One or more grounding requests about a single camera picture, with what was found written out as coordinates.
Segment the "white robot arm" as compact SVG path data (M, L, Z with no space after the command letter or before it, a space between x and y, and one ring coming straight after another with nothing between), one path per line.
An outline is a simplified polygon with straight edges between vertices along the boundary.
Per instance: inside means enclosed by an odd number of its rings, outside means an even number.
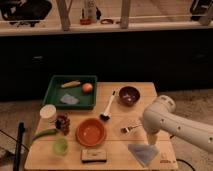
M164 130L213 154L213 126L174 115L175 108L172 98L158 96L142 114L146 133L157 134Z

